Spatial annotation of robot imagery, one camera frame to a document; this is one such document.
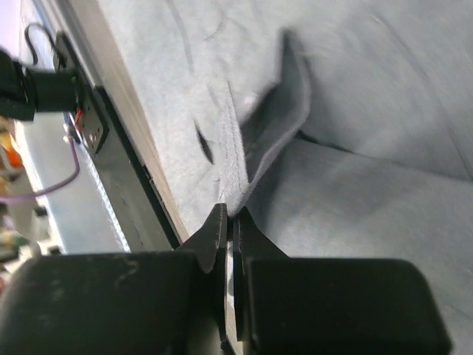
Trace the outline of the grey long sleeve shirt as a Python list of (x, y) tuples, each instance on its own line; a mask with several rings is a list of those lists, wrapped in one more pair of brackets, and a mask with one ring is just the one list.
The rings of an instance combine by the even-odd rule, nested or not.
[(101, 1), (180, 233), (397, 257), (472, 352), (470, 1)]

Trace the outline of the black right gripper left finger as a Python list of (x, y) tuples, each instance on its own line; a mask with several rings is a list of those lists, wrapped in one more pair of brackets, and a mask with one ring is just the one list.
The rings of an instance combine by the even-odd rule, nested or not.
[(195, 259), (191, 329), (192, 348), (223, 348), (226, 332), (228, 213), (224, 203), (214, 205), (204, 224), (176, 249)]

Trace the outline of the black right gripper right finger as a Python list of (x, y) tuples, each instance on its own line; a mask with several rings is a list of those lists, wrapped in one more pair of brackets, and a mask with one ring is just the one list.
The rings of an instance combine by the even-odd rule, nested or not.
[(234, 310), (242, 342), (275, 342), (284, 303), (284, 267), (290, 258), (256, 226), (244, 208), (233, 221)]

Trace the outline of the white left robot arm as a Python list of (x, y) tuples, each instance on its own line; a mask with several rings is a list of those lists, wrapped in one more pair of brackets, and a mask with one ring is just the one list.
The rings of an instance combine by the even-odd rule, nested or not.
[(1, 116), (32, 121), (37, 112), (74, 112), (84, 98), (76, 72), (26, 68), (1, 51)]

